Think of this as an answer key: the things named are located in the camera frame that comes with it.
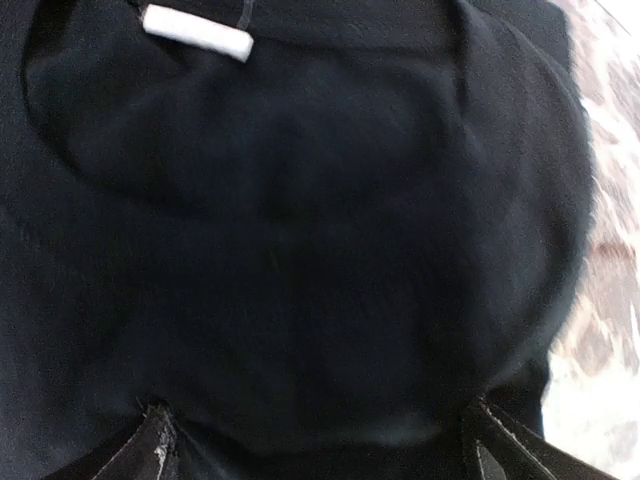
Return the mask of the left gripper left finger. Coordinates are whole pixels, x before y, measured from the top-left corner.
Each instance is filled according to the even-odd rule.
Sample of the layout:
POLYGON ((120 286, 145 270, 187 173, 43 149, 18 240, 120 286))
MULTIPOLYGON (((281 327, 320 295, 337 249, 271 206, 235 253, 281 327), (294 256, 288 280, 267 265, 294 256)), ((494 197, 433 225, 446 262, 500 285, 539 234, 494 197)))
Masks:
POLYGON ((54 473, 68 480, 169 480, 177 479, 177 433, 170 409, 164 403, 147 407, 132 424, 117 432, 83 457, 54 473))

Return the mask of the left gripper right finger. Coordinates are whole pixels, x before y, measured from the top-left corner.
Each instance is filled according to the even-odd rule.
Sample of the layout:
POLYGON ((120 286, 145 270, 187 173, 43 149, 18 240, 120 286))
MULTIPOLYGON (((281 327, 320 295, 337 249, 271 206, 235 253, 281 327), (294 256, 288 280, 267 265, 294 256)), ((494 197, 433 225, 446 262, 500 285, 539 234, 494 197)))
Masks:
POLYGON ((607 480, 598 470, 547 443, 479 397, 462 416, 469 479, 607 480))

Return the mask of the black t-shirt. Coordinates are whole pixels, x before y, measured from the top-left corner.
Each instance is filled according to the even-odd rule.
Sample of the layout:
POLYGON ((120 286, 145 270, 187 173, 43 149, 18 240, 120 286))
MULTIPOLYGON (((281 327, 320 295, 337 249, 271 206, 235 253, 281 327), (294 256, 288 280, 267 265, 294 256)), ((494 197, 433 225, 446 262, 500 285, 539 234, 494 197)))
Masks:
POLYGON ((536 435, 593 195, 549 1, 1 5, 1 475, 164 403, 177 479, 462 479, 536 435))

